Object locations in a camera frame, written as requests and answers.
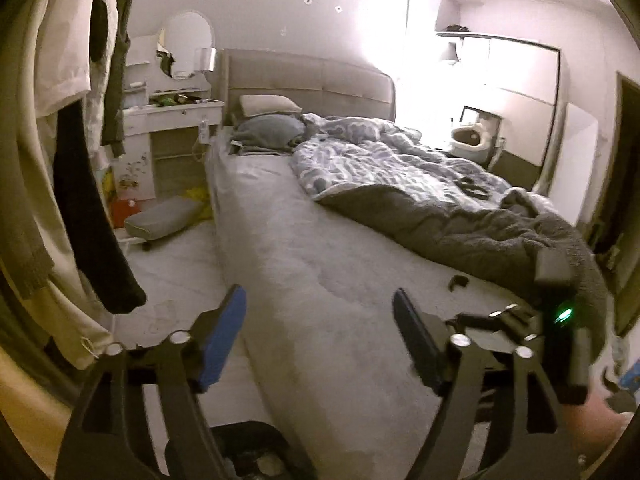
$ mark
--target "round mirror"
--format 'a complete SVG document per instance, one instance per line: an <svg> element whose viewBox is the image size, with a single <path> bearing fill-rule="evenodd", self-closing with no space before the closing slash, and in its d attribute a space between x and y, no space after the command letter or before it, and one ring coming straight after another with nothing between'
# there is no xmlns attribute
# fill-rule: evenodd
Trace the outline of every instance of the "round mirror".
<svg viewBox="0 0 640 480"><path fill-rule="evenodd" d="M162 71L173 79L187 79L195 72L196 51L212 47L209 22L189 10L174 16L158 35L158 61Z"/></svg>

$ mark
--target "mattress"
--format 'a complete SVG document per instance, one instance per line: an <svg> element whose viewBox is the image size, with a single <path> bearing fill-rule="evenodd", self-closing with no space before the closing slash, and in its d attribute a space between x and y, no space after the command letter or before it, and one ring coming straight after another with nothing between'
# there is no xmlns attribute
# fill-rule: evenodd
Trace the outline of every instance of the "mattress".
<svg viewBox="0 0 640 480"><path fill-rule="evenodd" d="M450 292L457 271L312 202L289 157L228 155L228 141L224 129L207 177L225 279L247 290L242 336L274 421L320 479L404 479L440 399L411 373L394 291L443 319L518 298L473 277Z"/></svg>

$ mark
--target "pillow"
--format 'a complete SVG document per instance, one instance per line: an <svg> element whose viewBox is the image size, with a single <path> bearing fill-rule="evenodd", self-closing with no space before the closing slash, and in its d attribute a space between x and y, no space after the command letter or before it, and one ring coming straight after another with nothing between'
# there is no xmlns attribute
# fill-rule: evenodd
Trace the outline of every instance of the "pillow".
<svg viewBox="0 0 640 480"><path fill-rule="evenodd" d="M151 209L128 217L124 221L124 228L130 236L148 241L158 240L187 227L198 217L204 206L199 200L174 196Z"/></svg>
<svg viewBox="0 0 640 480"><path fill-rule="evenodd" d="M233 132L232 140L243 146L291 152L300 140L304 140L305 131L305 124L296 117L262 115L240 124Z"/></svg>
<svg viewBox="0 0 640 480"><path fill-rule="evenodd" d="M267 114L299 114L302 111L302 108L284 95L241 95L240 106L245 117Z"/></svg>

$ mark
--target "drawer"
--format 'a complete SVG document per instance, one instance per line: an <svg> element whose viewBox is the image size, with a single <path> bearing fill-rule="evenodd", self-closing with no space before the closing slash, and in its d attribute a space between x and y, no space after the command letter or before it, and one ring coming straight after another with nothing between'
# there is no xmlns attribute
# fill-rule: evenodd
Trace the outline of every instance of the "drawer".
<svg viewBox="0 0 640 480"><path fill-rule="evenodd" d="M148 130L146 129L146 114L136 114L130 116L124 116L124 134L125 136L132 136L137 134L144 134Z"/></svg>
<svg viewBox="0 0 640 480"><path fill-rule="evenodd" d="M176 128L198 126L203 120L209 120L209 124L220 124L222 108L203 106L202 108L167 109L162 112L149 113L146 117L146 127L150 132L175 130Z"/></svg>

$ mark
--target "electrical outlet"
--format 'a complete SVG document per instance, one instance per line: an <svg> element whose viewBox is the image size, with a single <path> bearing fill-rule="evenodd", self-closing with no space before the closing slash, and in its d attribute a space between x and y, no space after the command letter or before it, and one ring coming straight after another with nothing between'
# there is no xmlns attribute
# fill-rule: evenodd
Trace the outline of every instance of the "electrical outlet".
<svg viewBox="0 0 640 480"><path fill-rule="evenodd" d="M209 120L208 119L204 119L198 125L198 142L200 144L209 143Z"/></svg>

